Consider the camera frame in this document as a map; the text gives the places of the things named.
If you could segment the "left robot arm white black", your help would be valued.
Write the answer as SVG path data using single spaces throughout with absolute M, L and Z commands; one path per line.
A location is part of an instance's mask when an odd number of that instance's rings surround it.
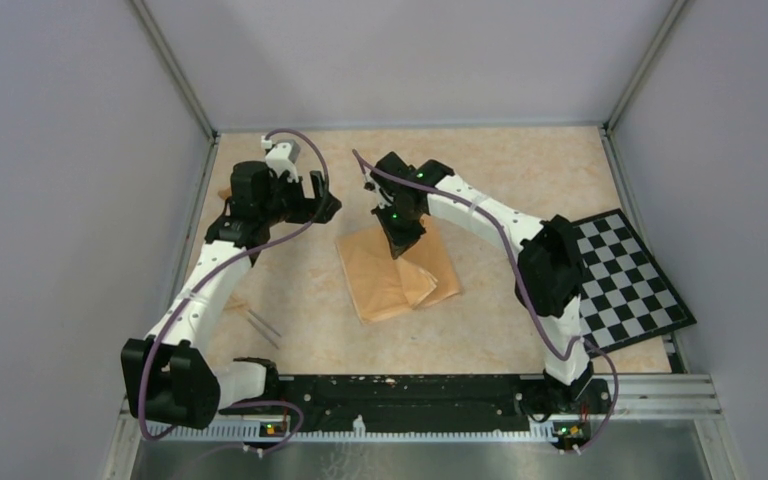
M 257 413 L 279 404 L 272 362 L 235 360 L 213 369 L 203 354 L 233 290 L 261 252 L 275 246 L 272 227 L 305 230 L 329 222 L 341 203 L 325 169 L 310 174 L 307 197 L 297 170 L 278 161 L 244 161 L 230 175 L 220 215 L 207 227 L 196 265 L 161 320 L 120 354 L 131 415 L 141 421 L 203 429 L 238 401 Z

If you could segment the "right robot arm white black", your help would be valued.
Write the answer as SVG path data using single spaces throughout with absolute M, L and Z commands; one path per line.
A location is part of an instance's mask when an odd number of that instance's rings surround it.
M 572 223 L 509 207 L 476 189 L 451 167 L 428 160 L 420 167 L 390 152 L 376 164 L 357 160 L 365 187 L 377 196 L 378 219 L 392 258 L 414 247 L 425 217 L 455 224 L 507 257 L 514 292 L 545 348 L 544 382 L 549 404 L 572 412 L 587 397 L 593 364 L 581 327 L 584 263 Z

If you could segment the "orange cloth napkin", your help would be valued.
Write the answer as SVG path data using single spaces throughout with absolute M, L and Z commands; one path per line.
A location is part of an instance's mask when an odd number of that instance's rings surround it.
M 351 300 L 362 323 L 428 308 L 462 292 L 439 229 L 429 217 L 421 225 L 425 234 L 397 259 L 391 257 L 379 227 L 337 239 Z

